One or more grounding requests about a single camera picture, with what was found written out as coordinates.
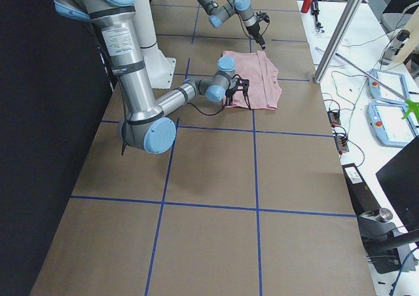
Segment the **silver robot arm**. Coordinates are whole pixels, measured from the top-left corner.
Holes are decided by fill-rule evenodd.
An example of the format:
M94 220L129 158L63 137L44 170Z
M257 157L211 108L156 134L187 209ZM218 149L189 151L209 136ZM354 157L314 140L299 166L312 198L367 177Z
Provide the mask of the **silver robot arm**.
M119 123L123 147L149 154L166 152L175 141L176 126L169 115L197 96L219 103L236 90L239 78L231 57L221 57L209 79L187 79L155 98L154 88L173 72L175 60L159 50L150 0L54 0L56 12L87 22L97 30L122 93L124 118Z
M199 5L208 15L210 24L214 28L221 27L227 20L237 15L245 36L253 39L261 48L266 48L261 32L260 23L270 23L266 12L256 12L250 0L197 0Z

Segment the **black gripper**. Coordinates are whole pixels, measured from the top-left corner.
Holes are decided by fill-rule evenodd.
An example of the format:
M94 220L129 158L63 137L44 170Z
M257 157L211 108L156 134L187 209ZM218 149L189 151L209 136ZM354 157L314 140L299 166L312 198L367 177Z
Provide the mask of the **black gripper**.
M254 23L247 27L247 32L249 35L255 39L256 43L261 47L262 50L266 48L266 43L263 39L263 36L260 35L260 26L258 23Z
M228 88L226 89L226 92L225 92L225 103L224 103L225 107L231 107L232 106L233 96L238 90L238 84L239 83L240 83L240 78L239 77L233 77L233 79L231 80L231 82L230 82L230 84L229 84L229 86L228 86Z

